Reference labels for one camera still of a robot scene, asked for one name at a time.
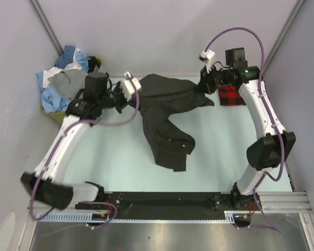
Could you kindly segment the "dark pinstriped long sleeve shirt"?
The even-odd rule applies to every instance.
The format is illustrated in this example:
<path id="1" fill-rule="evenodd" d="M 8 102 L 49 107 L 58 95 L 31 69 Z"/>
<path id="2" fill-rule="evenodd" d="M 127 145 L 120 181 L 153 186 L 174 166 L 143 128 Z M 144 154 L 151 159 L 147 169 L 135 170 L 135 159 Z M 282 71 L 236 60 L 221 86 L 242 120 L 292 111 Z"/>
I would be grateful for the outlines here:
<path id="1" fill-rule="evenodd" d="M 214 106 L 197 85 L 187 79 L 148 74 L 140 81 L 139 112 L 143 133 L 155 163 L 174 172 L 186 171 L 186 159 L 195 139 L 173 124 L 169 117 L 199 107 Z"/>

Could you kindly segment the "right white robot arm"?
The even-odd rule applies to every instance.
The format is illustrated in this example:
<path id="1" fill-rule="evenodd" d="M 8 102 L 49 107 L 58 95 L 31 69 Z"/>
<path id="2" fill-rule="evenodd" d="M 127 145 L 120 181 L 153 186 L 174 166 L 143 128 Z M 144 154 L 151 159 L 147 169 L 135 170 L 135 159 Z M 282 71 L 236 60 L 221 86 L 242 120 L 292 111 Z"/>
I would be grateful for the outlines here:
<path id="1" fill-rule="evenodd" d="M 293 132 L 287 132 L 276 116 L 266 93 L 265 82 L 257 66 L 248 66 L 244 48 L 227 50 L 226 65 L 216 68 L 215 53 L 206 49 L 199 55 L 205 66 L 200 70 L 197 89 L 206 94 L 218 87 L 234 87 L 244 100 L 256 131 L 256 142 L 248 147 L 248 166 L 242 177 L 233 185 L 228 202 L 237 210 L 248 208 L 255 202 L 254 194 L 265 177 L 278 181 L 271 175 L 274 168 L 284 169 L 286 158 L 296 142 Z"/>

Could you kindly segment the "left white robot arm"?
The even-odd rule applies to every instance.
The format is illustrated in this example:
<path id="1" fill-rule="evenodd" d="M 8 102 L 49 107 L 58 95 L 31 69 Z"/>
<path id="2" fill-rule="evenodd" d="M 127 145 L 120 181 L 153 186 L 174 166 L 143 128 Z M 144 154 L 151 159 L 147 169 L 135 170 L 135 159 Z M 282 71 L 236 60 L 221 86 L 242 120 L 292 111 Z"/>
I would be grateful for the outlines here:
<path id="1" fill-rule="evenodd" d="M 119 126 L 132 121 L 101 122 L 104 109 L 123 109 L 129 101 L 136 100 L 141 89 L 140 83 L 131 73 L 115 86 L 110 84 L 106 73 L 89 73 L 83 86 L 67 106 L 60 131 L 54 142 L 33 172 L 24 172 L 20 178 L 25 190 L 30 194 L 29 210 L 35 202 L 43 203 L 51 210 L 64 210 L 78 203 L 87 202 L 99 209 L 105 203 L 103 187 L 91 181 L 79 184 L 64 182 L 69 162 L 85 134 L 96 126 Z"/>

